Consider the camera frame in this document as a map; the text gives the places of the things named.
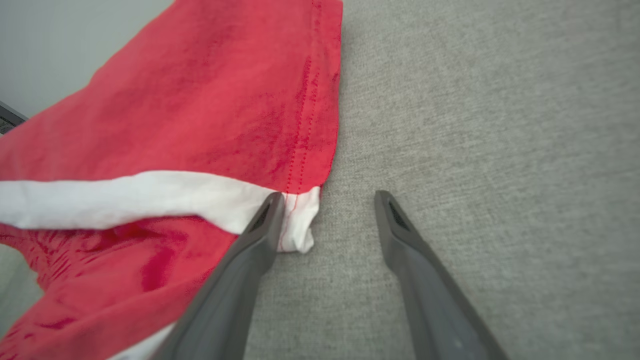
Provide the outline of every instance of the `gray carpet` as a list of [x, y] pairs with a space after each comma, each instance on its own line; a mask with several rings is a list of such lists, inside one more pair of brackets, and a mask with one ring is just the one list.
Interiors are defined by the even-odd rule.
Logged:
[[245, 358], [413, 357], [377, 189], [513, 359], [639, 358], [639, 34], [638, 0], [346, 0], [316, 246], [276, 259]]

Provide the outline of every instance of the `white wall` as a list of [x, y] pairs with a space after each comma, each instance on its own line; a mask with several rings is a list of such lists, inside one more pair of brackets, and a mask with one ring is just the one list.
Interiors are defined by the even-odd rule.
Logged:
[[172, 0], [0, 0], [0, 101], [27, 117], [84, 87]]

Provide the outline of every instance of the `red cloth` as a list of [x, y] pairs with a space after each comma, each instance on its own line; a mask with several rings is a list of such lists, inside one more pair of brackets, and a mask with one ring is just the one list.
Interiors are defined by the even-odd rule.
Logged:
[[[86, 88], [1, 139], [0, 181], [188, 170], [307, 192], [337, 141], [341, 17], [339, 0], [177, 0]], [[0, 224], [45, 291], [0, 359], [112, 356], [176, 321], [235, 238], [199, 217]]]

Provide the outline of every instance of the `white stripe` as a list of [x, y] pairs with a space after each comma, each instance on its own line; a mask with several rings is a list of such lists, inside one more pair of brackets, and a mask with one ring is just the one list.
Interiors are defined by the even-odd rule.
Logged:
[[[147, 171], [101, 181], [0, 181], [0, 222], [21, 229], [109, 229], [143, 218], [199, 215], [240, 234], [274, 192], [256, 184], [188, 171]], [[282, 250], [313, 246], [320, 188], [286, 194]]]
[[157, 333], [149, 336], [132, 347], [115, 354], [107, 360], [147, 360], [160, 347], [160, 344], [169, 335], [175, 323], [164, 327]]

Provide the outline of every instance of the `wrinkled fabric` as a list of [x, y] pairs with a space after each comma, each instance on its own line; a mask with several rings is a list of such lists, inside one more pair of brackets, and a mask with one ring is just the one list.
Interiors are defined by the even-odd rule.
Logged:
[[[335, 151], [341, 16], [338, 0], [177, 0], [87, 87], [2, 138], [0, 186], [168, 170], [307, 193]], [[136, 344], [179, 318], [235, 238], [197, 216], [0, 224], [45, 291], [0, 359], [105, 359]]]

